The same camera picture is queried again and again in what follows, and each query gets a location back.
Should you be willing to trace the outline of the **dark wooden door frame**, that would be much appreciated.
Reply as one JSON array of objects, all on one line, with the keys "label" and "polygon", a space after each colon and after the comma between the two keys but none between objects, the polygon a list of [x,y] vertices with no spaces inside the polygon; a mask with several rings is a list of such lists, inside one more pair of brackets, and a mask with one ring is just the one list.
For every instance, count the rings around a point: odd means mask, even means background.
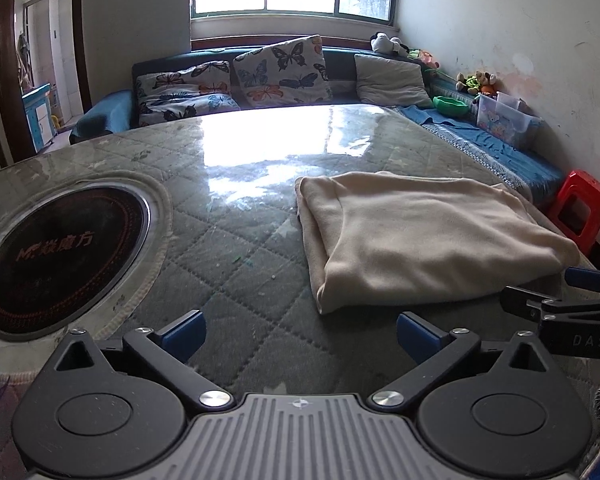
[{"label": "dark wooden door frame", "polygon": [[[15,0],[0,0],[0,115],[12,160],[21,162],[36,151],[19,92],[14,10]],[[76,76],[83,109],[89,110],[93,104],[84,51],[82,0],[72,0],[72,22]]]}]

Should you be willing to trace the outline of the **built-in black induction cooktop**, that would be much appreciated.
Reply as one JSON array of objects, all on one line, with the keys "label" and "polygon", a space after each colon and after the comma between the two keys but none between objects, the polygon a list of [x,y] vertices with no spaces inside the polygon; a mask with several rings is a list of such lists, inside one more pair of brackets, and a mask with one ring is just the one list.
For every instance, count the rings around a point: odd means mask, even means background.
[{"label": "built-in black induction cooktop", "polygon": [[41,338],[94,307],[131,267],[150,220],[147,198],[118,184],[29,212],[0,241],[0,339]]}]

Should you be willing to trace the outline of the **upright butterfly pillow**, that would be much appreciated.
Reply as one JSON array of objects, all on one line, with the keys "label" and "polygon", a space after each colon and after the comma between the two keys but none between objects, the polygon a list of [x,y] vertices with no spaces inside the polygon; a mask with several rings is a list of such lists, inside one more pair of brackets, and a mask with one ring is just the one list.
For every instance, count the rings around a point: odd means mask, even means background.
[{"label": "upright butterfly pillow", "polygon": [[254,108],[332,102],[321,36],[252,49],[237,55],[232,66]]}]

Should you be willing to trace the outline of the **orange green plush toy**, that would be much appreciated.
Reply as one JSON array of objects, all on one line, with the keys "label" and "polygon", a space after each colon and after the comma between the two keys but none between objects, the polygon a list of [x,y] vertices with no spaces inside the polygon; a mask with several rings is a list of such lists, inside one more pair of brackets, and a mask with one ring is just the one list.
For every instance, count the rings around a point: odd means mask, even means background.
[{"label": "orange green plush toy", "polygon": [[432,70],[437,70],[440,66],[439,62],[434,58],[434,56],[426,50],[412,49],[410,52],[408,52],[408,57],[422,62],[422,64],[428,68],[431,68]]}]

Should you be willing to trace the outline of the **green bowl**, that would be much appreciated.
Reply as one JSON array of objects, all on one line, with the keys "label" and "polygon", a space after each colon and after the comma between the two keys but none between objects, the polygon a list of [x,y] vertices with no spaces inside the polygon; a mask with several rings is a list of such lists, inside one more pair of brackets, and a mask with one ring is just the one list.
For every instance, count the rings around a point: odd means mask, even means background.
[{"label": "green bowl", "polygon": [[434,96],[434,108],[438,113],[449,118],[462,118],[469,114],[470,106],[465,102],[448,96]]}]

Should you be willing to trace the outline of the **white plush toy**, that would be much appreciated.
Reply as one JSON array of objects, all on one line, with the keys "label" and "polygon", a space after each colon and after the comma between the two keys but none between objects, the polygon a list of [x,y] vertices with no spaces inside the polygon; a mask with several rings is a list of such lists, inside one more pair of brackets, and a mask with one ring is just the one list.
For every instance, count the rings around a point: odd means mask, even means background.
[{"label": "white plush toy", "polygon": [[407,58],[410,53],[410,48],[398,37],[389,37],[384,32],[376,32],[370,38],[370,47],[373,52],[392,58]]}]

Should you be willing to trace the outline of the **blue children's cabinet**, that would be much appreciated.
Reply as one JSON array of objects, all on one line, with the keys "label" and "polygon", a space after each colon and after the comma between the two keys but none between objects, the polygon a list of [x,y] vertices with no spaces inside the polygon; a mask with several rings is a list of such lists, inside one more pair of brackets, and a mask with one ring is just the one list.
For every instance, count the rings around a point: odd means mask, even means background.
[{"label": "blue children's cabinet", "polygon": [[50,107],[50,84],[42,84],[22,96],[24,112],[35,151],[38,153],[53,143],[56,128]]}]

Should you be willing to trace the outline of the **green and brown plush toys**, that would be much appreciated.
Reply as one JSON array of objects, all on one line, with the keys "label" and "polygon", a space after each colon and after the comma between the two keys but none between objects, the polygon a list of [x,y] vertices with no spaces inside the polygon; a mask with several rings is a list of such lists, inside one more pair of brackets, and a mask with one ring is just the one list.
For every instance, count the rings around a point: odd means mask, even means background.
[{"label": "green and brown plush toys", "polygon": [[458,73],[456,76],[455,89],[458,92],[465,92],[471,96],[478,96],[479,94],[496,96],[497,82],[498,77],[495,74],[480,72],[480,70],[477,70],[475,73],[468,76]]}]

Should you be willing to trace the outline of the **plain grey cushion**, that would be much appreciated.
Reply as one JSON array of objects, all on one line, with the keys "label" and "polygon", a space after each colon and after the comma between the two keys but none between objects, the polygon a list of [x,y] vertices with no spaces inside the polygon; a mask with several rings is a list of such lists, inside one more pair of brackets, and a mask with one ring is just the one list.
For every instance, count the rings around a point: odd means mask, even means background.
[{"label": "plain grey cushion", "polygon": [[356,54],[356,93],[367,104],[378,106],[434,106],[418,64]]}]

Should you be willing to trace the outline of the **cream beige garment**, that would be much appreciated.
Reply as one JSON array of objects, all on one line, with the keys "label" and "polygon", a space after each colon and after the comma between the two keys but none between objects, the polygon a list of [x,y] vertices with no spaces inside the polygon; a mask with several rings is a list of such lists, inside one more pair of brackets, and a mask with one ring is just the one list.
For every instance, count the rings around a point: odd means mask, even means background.
[{"label": "cream beige garment", "polygon": [[294,192],[321,314],[480,298],[581,260],[575,242],[502,184],[348,172],[302,177]]}]

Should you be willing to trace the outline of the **lying butterfly pillow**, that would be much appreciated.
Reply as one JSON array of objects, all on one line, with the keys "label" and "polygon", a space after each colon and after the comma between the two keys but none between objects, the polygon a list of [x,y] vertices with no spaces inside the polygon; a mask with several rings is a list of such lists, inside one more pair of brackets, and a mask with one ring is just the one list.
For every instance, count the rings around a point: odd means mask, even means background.
[{"label": "lying butterfly pillow", "polygon": [[240,110],[232,97],[227,61],[138,76],[135,89],[140,127]]}]

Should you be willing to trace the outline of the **clear plastic storage box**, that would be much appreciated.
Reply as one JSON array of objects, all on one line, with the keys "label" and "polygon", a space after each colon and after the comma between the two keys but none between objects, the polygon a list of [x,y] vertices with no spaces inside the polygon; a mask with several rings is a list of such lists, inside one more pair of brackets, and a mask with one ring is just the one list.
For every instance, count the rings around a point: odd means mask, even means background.
[{"label": "clear plastic storage box", "polygon": [[477,106],[477,126],[517,150],[528,150],[542,126],[541,118],[521,109],[521,100],[502,92],[480,94]]}]

